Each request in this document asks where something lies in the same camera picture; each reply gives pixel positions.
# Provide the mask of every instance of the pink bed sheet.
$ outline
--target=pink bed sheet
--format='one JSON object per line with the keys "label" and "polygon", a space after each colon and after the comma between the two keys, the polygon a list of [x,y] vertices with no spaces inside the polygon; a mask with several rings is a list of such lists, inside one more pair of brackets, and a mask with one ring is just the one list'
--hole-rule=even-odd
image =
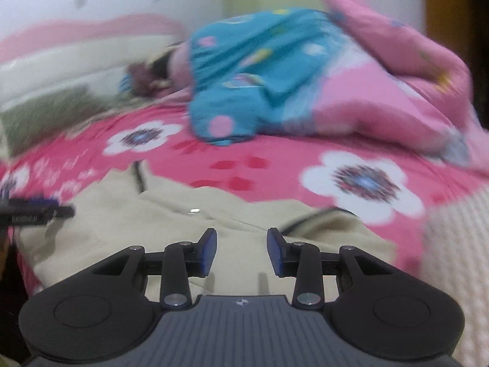
{"label": "pink bed sheet", "polygon": [[[294,198],[319,208],[348,208],[399,245],[396,264],[413,274],[429,209],[483,182],[362,138],[259,136],[229,147],[211,146],[190,133],[184,109],[152,106],[37,147],[2,168],[2,184],[11,181],[17,194],[42,193],[68,202],[112,168],[125,170],[135,160],[147,160],[156,175],[194,187],[218,187],[250,202]],[[39,282],[22,257],[20,266],[32,293]]]}

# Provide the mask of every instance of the silver bolt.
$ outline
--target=silver bolt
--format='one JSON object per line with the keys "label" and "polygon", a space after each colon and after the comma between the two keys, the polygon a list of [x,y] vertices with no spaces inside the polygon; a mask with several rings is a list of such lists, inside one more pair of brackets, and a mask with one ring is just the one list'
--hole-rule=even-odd
{"label": "silver bolt", "polygon": [[303,293],[297,297],[297,301],[303,305],[312,306],[321,302],[321,297],[318,294]]}
{"label": "silver bolt", "polygon": [[164,299],[165,303],[169,306],[182,306],[187,300],[187,297],[183,294],[170,294]]}

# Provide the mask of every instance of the blanket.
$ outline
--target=blanket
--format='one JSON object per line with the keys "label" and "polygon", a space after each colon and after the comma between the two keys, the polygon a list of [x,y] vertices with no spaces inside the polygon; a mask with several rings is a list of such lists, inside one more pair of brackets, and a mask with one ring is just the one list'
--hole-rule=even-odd
{"label": "blanket", "polygon": [[181,46],[192,79],[179,89],[193,89],[194,134],[225,146],[258,133],[358,133],[489,175],[489,136],[471,105],[467,66],[362,0],[324,2],[328,14],[243,15]]}
{"label": "blanket", "polygon": [[[191,278],[191,292],[216,295],[285,294],[291,299],[294,279],[274,275],[267,254],[267,229],[289,225],[314,208],[293,200],[249,203],[211,187],[194,189],[154,176],[145,163],[140,182],[133,169],[112,170],[99,183],[83,190],[72,201],[74,219],[53,222],[47,228],[28,228],[17,238],[45,286],[104,259],[128,246],[140,244],[146,252],[162,251],[179,241],[196,242],[207,228],[218,232],[218,251],[206,279]],[[316,244],[325,252],[338,252],[352,244],[386,262],[394,262],[395,245],[381,239],[354,215],[333,211],[317,227],[298,231],[294,240]],[[159,277],[150,278],[146,296],[158,301]],[[328,300],[337,298],[333,277],[325,278]]]}

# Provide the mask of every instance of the teal fabric with prints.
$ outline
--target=teal fabric with prints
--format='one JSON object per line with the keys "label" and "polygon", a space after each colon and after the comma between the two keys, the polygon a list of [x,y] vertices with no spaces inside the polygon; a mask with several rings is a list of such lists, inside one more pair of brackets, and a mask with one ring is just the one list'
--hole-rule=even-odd
{"label": "teal fabric with prints", "polygon": [[217,145],[258,133],[315,133],[312,106],[344,40],[326,14],[311,9],[243,15],[195,32],[194,133]]}

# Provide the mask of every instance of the pillow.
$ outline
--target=pillow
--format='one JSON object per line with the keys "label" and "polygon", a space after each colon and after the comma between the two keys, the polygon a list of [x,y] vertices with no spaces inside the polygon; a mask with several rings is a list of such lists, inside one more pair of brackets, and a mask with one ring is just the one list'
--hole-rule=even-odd
{"label": "pillow", "polygon": [[107,102],[80,86],[27,100],[0,111],[0,154],[13,158],[63,130],[108,109]]}

